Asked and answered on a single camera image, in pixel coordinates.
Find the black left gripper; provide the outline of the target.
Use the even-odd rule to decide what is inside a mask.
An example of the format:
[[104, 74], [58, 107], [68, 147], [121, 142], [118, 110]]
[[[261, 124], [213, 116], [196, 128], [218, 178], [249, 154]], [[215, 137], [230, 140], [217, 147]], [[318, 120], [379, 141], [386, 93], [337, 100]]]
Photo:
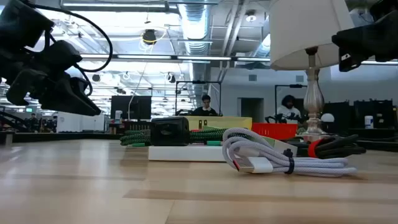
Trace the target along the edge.
[[86, 96], [88, 82], [71, 77], [65, 70], [82, 57], [71, 44], [56, 41], [41, 52], [0, 49], [0, 77], [9, 89], [6, 98], [14, 105], [26, 106], [26, 95], [45, 110], [96, 116], [101, 110]]

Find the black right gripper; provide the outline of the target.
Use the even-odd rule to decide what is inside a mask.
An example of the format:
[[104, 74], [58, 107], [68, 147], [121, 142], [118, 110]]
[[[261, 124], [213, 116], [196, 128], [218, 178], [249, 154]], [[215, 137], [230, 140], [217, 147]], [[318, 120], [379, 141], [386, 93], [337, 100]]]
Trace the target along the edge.
[[[375, 26], [338, 31], [331, 37], [339, 48], [339, 71], [349, 72], [369, 58], [378, 62], [398, 60], [398, 11], [371, 13]], [[376, 40], [376, 53], [371, 49]]]

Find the black wall charger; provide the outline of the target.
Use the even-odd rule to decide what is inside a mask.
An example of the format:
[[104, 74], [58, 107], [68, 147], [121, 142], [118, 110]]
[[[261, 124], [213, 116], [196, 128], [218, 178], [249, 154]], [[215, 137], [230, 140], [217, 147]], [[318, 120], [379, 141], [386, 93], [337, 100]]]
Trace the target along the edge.
[[187, 146], [190, 143], [188, 119], [183, 116], [153, 119], [150, 143], [153, 146]]

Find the yellow translucent plastic bin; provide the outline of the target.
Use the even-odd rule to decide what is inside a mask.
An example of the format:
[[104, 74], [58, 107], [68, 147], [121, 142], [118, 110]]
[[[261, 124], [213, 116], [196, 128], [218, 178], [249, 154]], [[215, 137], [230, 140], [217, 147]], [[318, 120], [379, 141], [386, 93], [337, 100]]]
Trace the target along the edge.
[[252, 118], [235, 116], [186, 116], [188, 123], [190, 120], [206, 119], [207, 128], [252, 128]]

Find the black background workbench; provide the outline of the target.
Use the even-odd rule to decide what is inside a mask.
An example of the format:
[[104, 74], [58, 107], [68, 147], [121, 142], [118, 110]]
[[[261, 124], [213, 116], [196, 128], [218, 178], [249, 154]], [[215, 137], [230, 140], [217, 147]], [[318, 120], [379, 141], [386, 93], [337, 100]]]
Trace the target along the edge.
[[68, 141], [80, 139], [119, 140], [122, 134], [105, 133], [13, 133], [0, 132], [0, 145], [22, 142]]

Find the white table lamp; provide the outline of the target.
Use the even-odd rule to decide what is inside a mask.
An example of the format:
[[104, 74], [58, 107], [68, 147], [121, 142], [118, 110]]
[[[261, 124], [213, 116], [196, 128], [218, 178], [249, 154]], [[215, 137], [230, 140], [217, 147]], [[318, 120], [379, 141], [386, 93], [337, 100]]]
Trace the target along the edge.
[[345, 0], [272, 0], [269, 12], [271, 69], [303, 70], [308, 112], [306, 141], [326, 137], [320, 113], [324, 105], [318, 84], [321, 68], [338, 64], [338, 47], [331, 41], [337, 32], [354, 26]]

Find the black equipment cases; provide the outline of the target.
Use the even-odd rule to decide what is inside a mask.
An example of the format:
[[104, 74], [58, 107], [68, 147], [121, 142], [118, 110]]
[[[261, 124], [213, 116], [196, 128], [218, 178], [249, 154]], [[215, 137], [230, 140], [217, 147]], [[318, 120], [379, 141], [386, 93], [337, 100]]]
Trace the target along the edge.
[[373, 128], [392, 129], [397, 126], [397, 111], [392, 100], [357, 100], [328, 102], [323, 114], [330, 113], [341, 130], [365, 128], [365, 117], [373, 117]]

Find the black computer monitor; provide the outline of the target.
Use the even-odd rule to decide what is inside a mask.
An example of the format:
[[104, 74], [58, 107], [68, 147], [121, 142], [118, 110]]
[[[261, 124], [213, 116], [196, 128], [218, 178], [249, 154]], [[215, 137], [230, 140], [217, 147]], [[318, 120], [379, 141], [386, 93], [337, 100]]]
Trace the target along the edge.
[[116, 111], [122, 111], [122, 119], [151, 119], [152, 97], [151, 96], [119, 95], [111, 98], [111, 118], [114, 119]]

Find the black plastic basket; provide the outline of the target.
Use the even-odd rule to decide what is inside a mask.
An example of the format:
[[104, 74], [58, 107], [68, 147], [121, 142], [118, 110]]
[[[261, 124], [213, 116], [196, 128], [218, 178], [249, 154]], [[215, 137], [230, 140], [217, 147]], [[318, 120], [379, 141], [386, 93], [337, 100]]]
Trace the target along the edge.
[[149, 121], [123, 121], [124, 129], [126, 131], [141, 131], [150, 129], [152, 123]]

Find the person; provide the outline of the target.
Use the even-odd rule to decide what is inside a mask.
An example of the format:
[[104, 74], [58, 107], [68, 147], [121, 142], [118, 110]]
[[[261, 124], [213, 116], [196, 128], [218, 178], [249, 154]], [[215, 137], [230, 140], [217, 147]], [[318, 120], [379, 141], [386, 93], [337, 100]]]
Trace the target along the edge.
[[211, 97], [209, 95], [203, 95], [202, 106], [198, 107], [192, 112], [192, 116], [217, 116], [218, 113], [210, 106]]
[[296, 98], [292, 95], [286, 95], [281, 105], [277, 108], [276, 115], [282, 115], [282, 118], [290, 124], [298, 124], [301, 118], [301, 112], [295, 107]]

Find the black ceiling device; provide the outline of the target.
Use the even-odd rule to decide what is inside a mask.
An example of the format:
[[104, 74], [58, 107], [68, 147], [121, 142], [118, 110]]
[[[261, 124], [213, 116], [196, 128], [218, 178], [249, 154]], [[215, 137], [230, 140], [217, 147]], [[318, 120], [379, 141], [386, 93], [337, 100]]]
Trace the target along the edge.
[[154, 45], [157, 42], [154, 29], [146, 29], [142, 35], [143, 43], [147, 45]]

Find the red plastic basket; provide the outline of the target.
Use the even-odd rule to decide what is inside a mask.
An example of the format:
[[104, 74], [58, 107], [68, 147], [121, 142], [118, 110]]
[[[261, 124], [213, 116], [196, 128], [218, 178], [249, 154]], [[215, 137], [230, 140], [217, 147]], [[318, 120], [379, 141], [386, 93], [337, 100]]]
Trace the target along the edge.
[[284, 123], [253, 123], [252, 131], [255, 133], [277, 140], [294, 138], [297, 132], [297, 124]]

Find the black metal stand frame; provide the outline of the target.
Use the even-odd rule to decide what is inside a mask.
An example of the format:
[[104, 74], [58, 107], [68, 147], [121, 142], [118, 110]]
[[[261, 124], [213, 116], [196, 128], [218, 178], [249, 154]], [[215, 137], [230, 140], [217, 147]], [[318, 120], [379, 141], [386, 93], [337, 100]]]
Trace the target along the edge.
[[274, 112], [277, 113], [278, 101], [277, 101], [277, 91], [278, 87], [287, 87], [287, 88], [306, 88], [307, 85], [301, 84], [290, 84], [290, 85], [274, 85]]

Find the silver ventilation duct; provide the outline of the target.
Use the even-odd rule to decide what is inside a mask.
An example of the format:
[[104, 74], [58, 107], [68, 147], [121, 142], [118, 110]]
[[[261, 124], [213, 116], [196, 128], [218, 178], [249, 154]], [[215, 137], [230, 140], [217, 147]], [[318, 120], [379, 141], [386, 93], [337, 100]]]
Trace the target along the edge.
[[179, 4], [182, 32], [188, 55], [208, 55], [210, 43], [210, 6], [206, 4]]

